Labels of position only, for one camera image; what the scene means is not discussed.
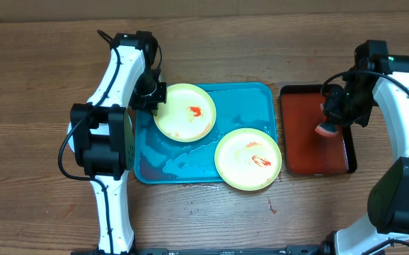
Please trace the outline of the pink and green sponge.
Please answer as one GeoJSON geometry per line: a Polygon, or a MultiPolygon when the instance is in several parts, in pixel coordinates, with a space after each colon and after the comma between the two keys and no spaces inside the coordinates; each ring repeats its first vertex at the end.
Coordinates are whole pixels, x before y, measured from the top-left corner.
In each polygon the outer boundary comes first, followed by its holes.
{"type": "Polygon", "coordinates": [[[338,128],[336,127],[335,124],[332,124],[328,116],[324,113],[324,105],[320,105],[320,109],[323,114],[323,121],[319,123],[316,128],[315,132],[317,132],[319,135],[324,136],[324,137],[334,137],[338,134],[338,128]]]}

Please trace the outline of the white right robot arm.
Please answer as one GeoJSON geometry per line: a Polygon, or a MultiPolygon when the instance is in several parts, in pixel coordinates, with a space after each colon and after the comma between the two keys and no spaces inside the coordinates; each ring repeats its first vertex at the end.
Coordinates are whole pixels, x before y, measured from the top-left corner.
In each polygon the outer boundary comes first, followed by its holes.
{"type": "Polygon", "coordinates": [[[331,232],[318,254],[383,254],[394,244],[409,247],[409,56],[389,54],[382,40],[367,40],[354,56],[354,66],[338,74],[345,86],[329,79],[323,83],[325,118],[315,131],[331,137],[338,126],[365,127],[377,106],[385,120],[393,164],[371,189],[367,213],[349,227],[331,232]]]}

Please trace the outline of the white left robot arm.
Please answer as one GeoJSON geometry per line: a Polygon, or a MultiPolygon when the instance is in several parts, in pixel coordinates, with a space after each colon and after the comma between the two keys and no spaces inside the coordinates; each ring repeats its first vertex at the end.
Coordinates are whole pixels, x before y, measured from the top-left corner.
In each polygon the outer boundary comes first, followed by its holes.
{"type": "Polygon", "coordinates": [[[136,149],[128,111],[156,115],[166,102],[162,52],[149,31],[98,34],[109,45],[110,62],[94,94],[71,107],[57,163],[68,179],[92,185],[100,227],[93,254],[135,254],[127,181],[136,149]]]}

